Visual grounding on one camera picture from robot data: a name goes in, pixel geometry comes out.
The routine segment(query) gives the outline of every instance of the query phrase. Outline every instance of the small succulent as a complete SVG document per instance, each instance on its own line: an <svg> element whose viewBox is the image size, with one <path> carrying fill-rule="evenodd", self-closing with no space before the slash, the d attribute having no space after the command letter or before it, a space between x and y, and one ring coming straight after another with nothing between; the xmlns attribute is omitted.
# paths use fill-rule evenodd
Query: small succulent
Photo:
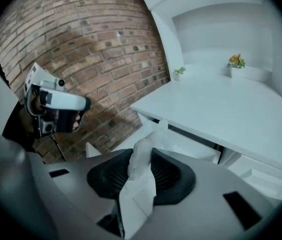
<svg viewBox="0 0 282 240"><path fill-rule="evenodd" d="M229 63L227 64L227 68L238 68L241 69L242 67L245 67L246 63L243 58L241 58L241 54L239 53L238 55L233 55L229 59Z"/></svg>
<svg viewBox="0 0 282 240"><path fill-rule="evenodd" d="M183 66L183 67L181 67L180 69L175 69L174 70L174 73L176 74L176 75L182 75L182 74L184 74L184 72L186 72L187 70L186 70L186 68Z"/></svg>

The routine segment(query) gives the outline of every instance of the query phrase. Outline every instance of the white cabinet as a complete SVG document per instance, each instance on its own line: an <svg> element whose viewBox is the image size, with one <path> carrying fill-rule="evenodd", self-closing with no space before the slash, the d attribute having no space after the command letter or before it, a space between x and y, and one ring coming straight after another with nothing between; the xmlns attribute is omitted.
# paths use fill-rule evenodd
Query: white cabinet
<svg viewBox="0 0 282 240"><path fill-rule="evenodd" d="M282 200L282 170L226 148L219 164L263 195Z"/></svg>

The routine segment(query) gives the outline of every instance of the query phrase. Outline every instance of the white desk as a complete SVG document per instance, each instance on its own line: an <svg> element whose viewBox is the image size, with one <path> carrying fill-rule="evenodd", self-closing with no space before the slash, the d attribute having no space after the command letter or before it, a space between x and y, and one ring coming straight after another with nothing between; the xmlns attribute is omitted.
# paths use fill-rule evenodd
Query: white desk
<svg viewBox="0 0 282 240"><path fill-rule="evenodd" d="M131 108L282 170L282 97L263 83L185 74Z"/></svg>

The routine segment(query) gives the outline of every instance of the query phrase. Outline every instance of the black vent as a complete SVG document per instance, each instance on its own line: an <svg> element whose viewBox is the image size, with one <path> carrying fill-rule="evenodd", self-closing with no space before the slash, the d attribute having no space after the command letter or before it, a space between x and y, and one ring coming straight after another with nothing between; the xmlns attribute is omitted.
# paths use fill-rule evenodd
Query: black vent
<svg viewBox="0 0 282 240"><path fill-rule="evenodd" d="M118 199L128 180L128 165L132 149L92 168L87 182L102 198ZM152 150L151 171L155 179L154 205L177 204L194 188L196 176L186 164L158 151Z"/></svg>

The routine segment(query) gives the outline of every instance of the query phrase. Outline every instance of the black slot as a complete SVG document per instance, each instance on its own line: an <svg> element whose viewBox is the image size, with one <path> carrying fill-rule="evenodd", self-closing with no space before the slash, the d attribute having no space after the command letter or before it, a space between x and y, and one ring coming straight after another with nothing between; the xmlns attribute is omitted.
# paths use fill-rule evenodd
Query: black slot
<svg viewBox="0 0 282 240"><path fill-rule="evenodd" d="M69 173L69 171L67 169L54 170L54 171L49 172L51 178L55 178L55 177L65 175L65 174L68 174L68 173Z"/></svg>
<svg viewBox="0 0 282 240"><path fill-rule="evenodd" d="M227 193L224 194L223 197L232 208L245 230L248 230L261 220L259 214L257 214L238 192Z"/></svg>

